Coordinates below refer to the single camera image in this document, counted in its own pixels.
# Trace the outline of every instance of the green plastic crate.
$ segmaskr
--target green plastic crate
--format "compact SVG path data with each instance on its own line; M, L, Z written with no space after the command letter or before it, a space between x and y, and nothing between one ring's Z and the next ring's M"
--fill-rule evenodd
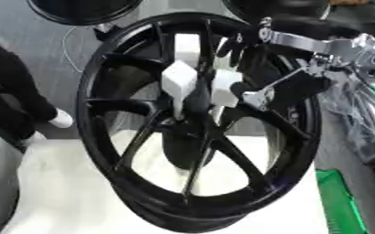
M330 234L368 233L338 170L316 171Z

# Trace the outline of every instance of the person's leg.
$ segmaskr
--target person's leg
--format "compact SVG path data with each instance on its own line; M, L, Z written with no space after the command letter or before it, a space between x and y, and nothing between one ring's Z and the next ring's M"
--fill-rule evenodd
M30 116L12 109L0 97L0 129L16 140L24 140L35 133Z
M39 94L23 61L1 47L0 86L14 95L37 122L48 122L57 117L57 109Z

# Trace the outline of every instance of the rim lip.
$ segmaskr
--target rim lip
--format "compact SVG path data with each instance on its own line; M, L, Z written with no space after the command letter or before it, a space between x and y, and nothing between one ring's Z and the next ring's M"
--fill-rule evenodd
M301 180L301 178L313 162L313 159L315 158L316 150L319 144L319 136L321 134L321 115L319 112L319 104L316 98L313 98L305 102L306 115L311 116L310 118L306 118L305 131L307 133L311 133L311 135L314 137L312 138L312 140L310 140L309 144L301 145L301 149L295 154L296 158L300 158L299 161L301 161L302 164L291 165L289 166L289 168L287 168L286 172L282 172L281 177L288 177L286 178L286 182L283 182L280 186L278 186L274 190L274 192L270 192L267 196L264 196L261 199L255 201L253 200L251 203L241 204L241 206L224 208L212 206L199 207L195 208L193 213L191 212L191 210L186 210L186 207L183 206L169 206L166 204L166 198L162 198L157 194L153 195L149 191L147 191L149 189L142 188L140 186L135 187L131 182L126 181L121 177L118 177L117 174L115 174L114 171L110 169L110 166L105 159L106 157L103 156L103 153L99 148L99 145L96 143L96 136L93 134L93 130L91 128L91 118L88 115L88 109L86 108L84 101L87 98L87 94L91 91L90 84L95 81L96 75L99 71L99 67L102 64L102 55L105 52L108 52L108 49L111 48L113 44L116 46L121 45L124 41L126 41L128 37L134 36L142 29L144 29L144 27L148 27L152 23L157 23L158 21L172 22L175 20L175 17L184 17L187 19L186 21L188 21L191 18L205 18L224 21L238 26L246 26L241 21L237 21L225 16L218 16L206 13L174 13L168 15L149 17L145 20L136 22L135 24L129 27L126 27L117 35L111 37L109 41L102 44L102 46L97 50L97 52L94 53L84 71L84 74L80 82L80 88L77 96L77 124L81 140L84 142L85 147L92 161L116 188L123 191L128 197L134 198L134 200L137 201L139 204L142 204L146 207L150 207L151 209L162 210L163 212L166 212L167 214L170 214L172 216L188 218L191 220L215 220L242 216L256 209L267 206L277 198L283 196L288 191L290 191ZM156 188L166 191L168 192L168 194L176 194L158 186L156 186ZM209 200L215 197L220 196L205 197L204 200Z
M245 22L249 23L260 23L260 20L263 18L261 16L260 20L258 22L254 22L254 19L249 17L249 14L244 13L242 10L240 10L237 6L231 3L231 0L222 0L223 4L239 19L244 20ZM321 15L321 19L327 18L328 14L330 13L331 5L327 4L326 8L323 9L323 14Z
M126 5L125 7L121 8L117 11L112 12L107 16L87 17L86 19L78 20L78 21L67 20L64 17L49 14L49 13L43 11L42 9L40 9L38 6L36 6L32 2L32 0L27 0L27 3L29 5L29 7L35 13L37 13L39 16L42 16L42 17L46 18L49 21L59 23L59 24L62 24L62 25L67 25L67 26L92 26L92 25L99 25L99 24L108 23L108 22L116 20L120 17L128 15L129 13L133 12L142 3L142 1L143 0L130 0L129 5Z

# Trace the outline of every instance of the silver mechanical arm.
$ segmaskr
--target silver mechanical arm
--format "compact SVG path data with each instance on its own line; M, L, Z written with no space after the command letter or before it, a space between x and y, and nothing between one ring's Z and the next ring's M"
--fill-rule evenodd
M368 34L360 34L358 37L334 38L329 40L316 40L310 37L278 32L271 29L271 18L265 18L261 22L259 39L270 45L279 45L287 48L308 51L312 58L289 75L268 85L262 90L243 93L245 102L261 111L266 111L266 104L273 99L274 85L284 80L291 79L298 72L306 72L319 79L328 77L328 72L335 69L351 71L355 79L362 82L361 89L366 93L372 92L370 84L375 83L375 37Z

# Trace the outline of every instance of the white tabletop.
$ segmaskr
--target white tabletop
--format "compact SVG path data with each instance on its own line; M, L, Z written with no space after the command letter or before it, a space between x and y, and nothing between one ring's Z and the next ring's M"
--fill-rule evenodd
M130 131L113 137L119 151ZM161 137L154 135L135 158L133 168L151 182L180 190L187 173L175 169L162 155ZM268 162L264 137L234 136L236 143L260 168ZM45 141L33 145L18 171L21 198L16 214L2 234L172 233L142 220L115 195L77 140ZM211 195L246 185L243 172L224 155L216 155L200 174L195 193ZM327 234L327 224L312 166L303 180L270 206L214 233Z

